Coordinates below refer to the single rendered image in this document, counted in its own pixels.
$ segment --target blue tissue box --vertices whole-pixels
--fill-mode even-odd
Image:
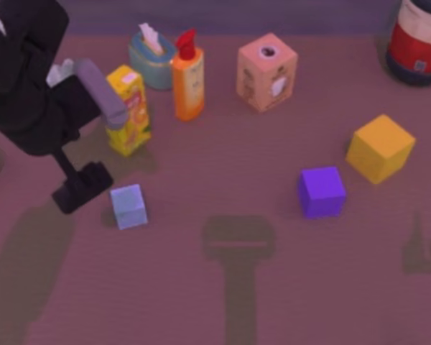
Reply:
[[[142,75],[150,88],[170,90],[172,88],[171,60],[177,48],[163,35],[158,34],[158,42],[164,52],[156,55],[143,41],[142,32],[135,34],[129,43],[129,59],[131,67]]]
[[[116,223],[120,230],[146,224],[147,212],[139,185],[130,185],[110,192]]]

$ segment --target pink box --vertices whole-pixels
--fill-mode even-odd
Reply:
[[[275,34],[239,48],[236,92],[260,112],[292,95],[298,54]]]

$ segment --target red bottle cap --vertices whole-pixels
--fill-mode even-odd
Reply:
[[[195,43],[194,38],[196,35],[196,30],[191,29],[184,32],[176,42],[176,47],[179,50],[179,58],[182,60],[192,60],[195,55]]]

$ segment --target purple cube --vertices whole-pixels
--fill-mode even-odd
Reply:
[[[302,170],[298,193],[303,212],[309,219],[338,216],[346,200],[337,167]]]

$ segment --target juice box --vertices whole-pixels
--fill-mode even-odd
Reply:
[[[121,155],[128,157],[152,136],[144,81],[139,73],[127,65],[122,65],[109,74],[107,81],[126,104],[129,113],[129,119],[123,128],[106,129],[109,144]]]

